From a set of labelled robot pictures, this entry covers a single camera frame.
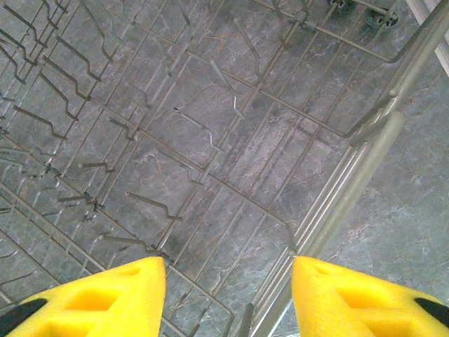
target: dishwasher rack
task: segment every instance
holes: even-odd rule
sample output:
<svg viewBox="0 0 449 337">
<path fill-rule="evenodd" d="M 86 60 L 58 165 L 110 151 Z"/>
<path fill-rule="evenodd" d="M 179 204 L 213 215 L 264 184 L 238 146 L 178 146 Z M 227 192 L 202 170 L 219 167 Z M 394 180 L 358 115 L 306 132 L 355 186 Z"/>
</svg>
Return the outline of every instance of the dishwasher rack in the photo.
<svg viewBox="0 0 449 337">
<path fill-rule="evenodd" d="M 448 0 L 400 48 L 399 0 L 0 5 L 0 308 L 163 256 L 162 336 L 236 336 L 247 303 L 272 333 L 449 29 Z"/>
</svg>

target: floor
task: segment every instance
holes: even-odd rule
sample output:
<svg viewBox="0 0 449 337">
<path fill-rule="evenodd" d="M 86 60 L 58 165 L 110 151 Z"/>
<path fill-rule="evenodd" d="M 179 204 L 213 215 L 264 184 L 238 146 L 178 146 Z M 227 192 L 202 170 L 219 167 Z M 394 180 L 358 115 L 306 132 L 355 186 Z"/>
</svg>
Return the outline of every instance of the floor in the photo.
<svg viewBox="0 0 449 337">
<path fill-rule="evenodd" d="M 301 29 L 287 35 L 287 20 L 283 51 L 276 14 L 252 1 L 181 1 L 190 27 L 178 1 L 140 11 L 137 2 L 86 3 L 62 1 L 66 14 L 50 4 L 58 40 L 42 28 L 45 6 L 38 9 L 33 25 L 49 37 L 45 49 L 32 49 L 32 32 L 0 9 L 0 28 L 38 60 L 5 45 L 27 79 L 20 85 L 0 58 L 2 96 L 15 100 L 0 105 L 8 131 L 0 146 L 25 151 L 4 150 L 0 162 L 0 270 L 9 270 L 0 277 L 0 308 L 161 251 L 173 267 L 166 321 L 187 335 L 199 323 L 195 336 L 218 336 L 229 319 L 224 304 L 234 330 L 287 246 L 286 226 L 299 226 L 342 156 L 347 140 L 338 131 L 363 116 L 396 65 L 365 58 L 354 71 L 362 52 Z M 20 12 L 31 22 L 39 4 L 24 2 Z M 330 7 L 316 0 L 312 9 L 311 18 L 323 20 Z M 417 28 L 404 1 L 395 11 L 400 24 L 377 37 L 360 6 L 321 24 L 393 55 Z M 321 257 L 448 302 L 449 79 L 435 57 L 415 88 L 406 126 Z M 165 324 L 163 331 L 177 336 Z M 297 335 L 293 307 L 275 335 Z"/>
</svg>

